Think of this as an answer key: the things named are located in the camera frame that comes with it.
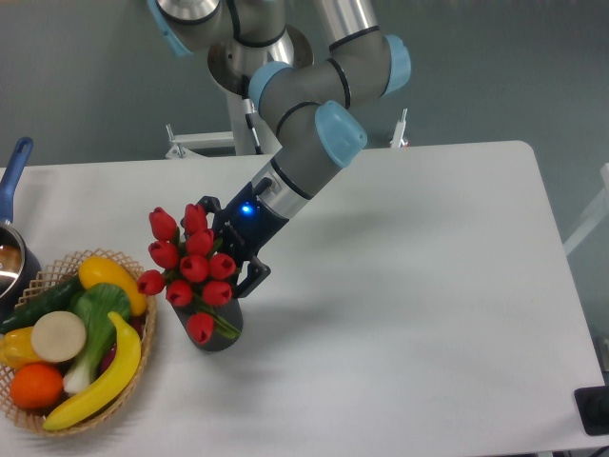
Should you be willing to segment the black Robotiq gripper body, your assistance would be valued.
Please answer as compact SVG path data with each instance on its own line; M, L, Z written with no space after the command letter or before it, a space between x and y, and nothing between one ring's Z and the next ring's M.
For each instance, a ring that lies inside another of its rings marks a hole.
M257 255L288 222L260 199L271 184L270 178L263 178L257 185L248 183L224 208L216 197L211 198L212 229L222 241L220 252L235 262Z

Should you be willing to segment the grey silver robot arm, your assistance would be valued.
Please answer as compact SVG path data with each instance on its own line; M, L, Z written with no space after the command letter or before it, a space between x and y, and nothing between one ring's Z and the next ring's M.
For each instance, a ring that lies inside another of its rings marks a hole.
M250 102L280 149L226 205L204 197L223 251L246 268L234 296L268 276L259 250L364 148L351 110L402 88L411 74L403 41L383 34L369 1L319 1L329 56L299 63L281 1L151 1L148 9L179 55L206 50L225 90Z

